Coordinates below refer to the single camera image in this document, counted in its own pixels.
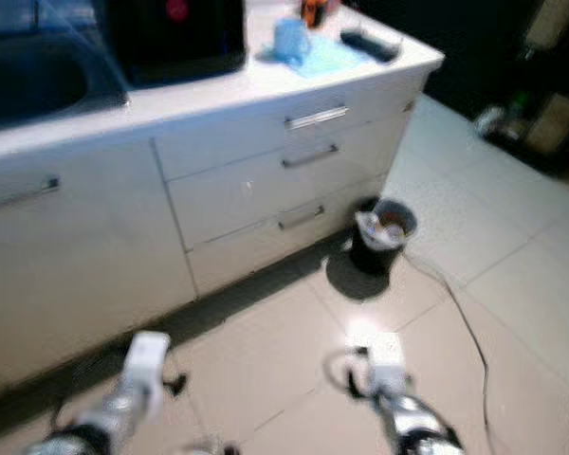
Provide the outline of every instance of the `white countertop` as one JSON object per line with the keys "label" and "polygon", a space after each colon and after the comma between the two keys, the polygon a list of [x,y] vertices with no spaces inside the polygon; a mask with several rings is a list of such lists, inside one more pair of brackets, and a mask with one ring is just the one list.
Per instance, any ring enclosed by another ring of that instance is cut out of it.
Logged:
{"label": "white countertop", "polygon": [[74,139],[130,131],[165,120],[194,117],[412,68],[434,70],[444,59],[439,51],[341,7],[337,15],[327,18],[319,33],[339,39],[342,28],[361,24],[369,33],[383,40],[397,42],[403,36],[401,55],[391,64],[370,62],[337,74],[305,79],[284,64],[265,63],[255,58],[265,46],[271,45],[274,23],[282,17],[292,16],[294,12],[290,5],[248,7],[248,61],[239,71],[195,82],[133,90],[128,93],[130,103],[120,108],[0,130],[0,156]]}

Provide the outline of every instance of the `blue cloth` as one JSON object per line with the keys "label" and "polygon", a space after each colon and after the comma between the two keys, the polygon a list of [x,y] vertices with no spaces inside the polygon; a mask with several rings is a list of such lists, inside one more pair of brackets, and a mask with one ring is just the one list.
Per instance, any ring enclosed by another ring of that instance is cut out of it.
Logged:
{"label": "blue cloth", "polygon": [[358,52],[342,43],[336,43],[324,36],[314,35],[310,41],[312,46],[302,62],[286,63],[305,78],[316,78],[337,73],[371,60],[367,54]]}

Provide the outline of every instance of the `stainless steel sink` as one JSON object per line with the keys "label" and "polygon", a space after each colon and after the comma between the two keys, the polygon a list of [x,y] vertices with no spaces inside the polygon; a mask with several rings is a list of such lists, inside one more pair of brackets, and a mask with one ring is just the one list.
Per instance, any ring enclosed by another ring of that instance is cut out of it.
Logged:
{"label": "stainless steel sink", "polygon": [[64,33],[0,39],[0,128],[126,101],[99,47]]}

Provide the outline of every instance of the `black trash bin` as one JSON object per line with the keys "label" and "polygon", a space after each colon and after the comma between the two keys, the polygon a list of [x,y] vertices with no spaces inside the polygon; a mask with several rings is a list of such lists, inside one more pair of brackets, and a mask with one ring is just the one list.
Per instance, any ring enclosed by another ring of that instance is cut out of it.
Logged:
{"label": "black trash bin", "polygon": [[404,249],[406,240],[417,230],[417,219],[411,209],[392,199],[371,198],[362,202],[358,211],[374,212],[382,226],[396,224],[402,228],[405,241],[388,249],[375,250],[368,246],[360,233],[358,223],[354,226],[350,259],[361,271],[369,275],[390,275],[396,257]]}

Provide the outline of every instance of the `remote control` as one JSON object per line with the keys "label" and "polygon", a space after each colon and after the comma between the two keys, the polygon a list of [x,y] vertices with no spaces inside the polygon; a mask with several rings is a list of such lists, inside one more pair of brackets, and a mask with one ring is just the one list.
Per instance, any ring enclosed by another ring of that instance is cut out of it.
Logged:
{"label": "remote control", "polygon": [[374,59],[387,63],[398,56],[399,45],[391,45],[368,37],[361,30],[343,30],[340,34],[341,41],[354,49],[366,52]]}

